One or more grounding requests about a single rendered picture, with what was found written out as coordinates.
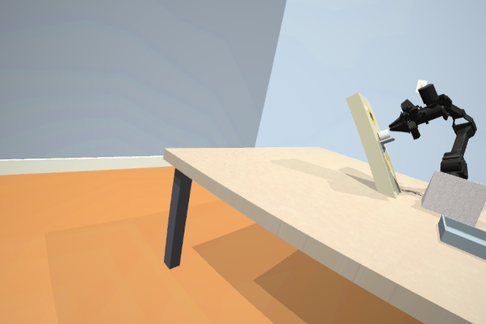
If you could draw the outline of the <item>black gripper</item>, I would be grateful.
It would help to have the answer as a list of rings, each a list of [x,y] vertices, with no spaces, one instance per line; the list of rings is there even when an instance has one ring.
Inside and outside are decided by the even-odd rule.
[[[419,139],[421,134],[418,131],[418,125],[419,124],[429,124],[428,121],[430,121],[430,116],[428,114],[428,111],[426,108],[422,108],[422,106],[419,107],[419,110],[422,110],[422,112],[418,115],[418,117],[411,116],[412,119],[410,118],[410,114],[406,112],[402,105],[401,109],[403,110],[403,113],[401,112],[399,118],[397,118],[393,123],[388,125],[390,128],[390,131],[399,131],[399,132],[406,132],[406,133],[412,133],[413,139]]]

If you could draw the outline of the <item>beige service panel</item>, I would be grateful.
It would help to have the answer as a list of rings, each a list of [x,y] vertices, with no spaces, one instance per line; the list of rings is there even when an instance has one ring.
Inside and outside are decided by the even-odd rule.
[[[399,184],[389,153],[384,153],[380,146],[378,134],[380,128],[368,99],[360,93],[355,93],[345,99],[364,147],[377,192],[396,199],[400,192]]]

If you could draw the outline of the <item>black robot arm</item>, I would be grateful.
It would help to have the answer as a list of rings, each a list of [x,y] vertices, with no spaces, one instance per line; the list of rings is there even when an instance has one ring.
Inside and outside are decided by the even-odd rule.
[[[440,163],[440,172],[447,173],[459,178],[468,179],[468,167],[464,160],[464,153],[468,141],[475,135],[477,127],[473,118],[465,113],[464,109],[460,109],[454,104],[452,100],[442,94],[437,95],[437,91],[433,84],[425,85],[418,89],[418,92],[426,105],[425,108],[428,111],[430,119],[439,118],[443,116],[443,119],[447,120],[448,117],[453,118],[452,128],[456,134],[456,139],[453,144],[451,152],[446,152],[443,155],[442,162]],[[408,99],[401,103],[403,109],[411,116],[418,117],[422,112],[419,110],[419,106],[414,106]],[[467,123],[455,124],[455,119],[464,118],[469,121]]]

